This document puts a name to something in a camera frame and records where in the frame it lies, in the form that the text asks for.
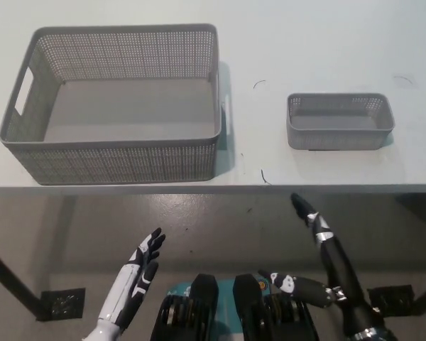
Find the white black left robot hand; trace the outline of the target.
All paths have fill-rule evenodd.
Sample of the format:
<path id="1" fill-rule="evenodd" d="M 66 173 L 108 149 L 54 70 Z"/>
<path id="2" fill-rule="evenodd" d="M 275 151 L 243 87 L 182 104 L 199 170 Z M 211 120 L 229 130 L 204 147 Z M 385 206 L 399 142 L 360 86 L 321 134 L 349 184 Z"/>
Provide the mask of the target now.
<path id="1" fill-rule="evenodd" d="M 151 232 L 121 267 L 99 313 L 124 331 L 140 308 L 158 270 L 159 248 L 165 240 L 162 229 Z"/>

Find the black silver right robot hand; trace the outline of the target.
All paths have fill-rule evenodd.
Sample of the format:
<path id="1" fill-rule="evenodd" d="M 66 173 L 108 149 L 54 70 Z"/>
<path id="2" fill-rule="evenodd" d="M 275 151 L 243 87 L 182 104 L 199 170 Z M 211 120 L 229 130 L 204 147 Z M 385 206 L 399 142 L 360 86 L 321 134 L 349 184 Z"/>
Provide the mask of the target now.
<path id="1" fill-rule="evenodd" d="M 297 216 L 310 229 L 327 272 L 328 284 L 301 276 L 260 270 L 258 273 L 295 300 L 327 308 L 337 305 L 343 316 L 347 340 L 376 340 L 384 325 L 382 317 L 366 302 L 361 284 L 339 239 L 326 220 L 306 199 L 293 193 Z"/>

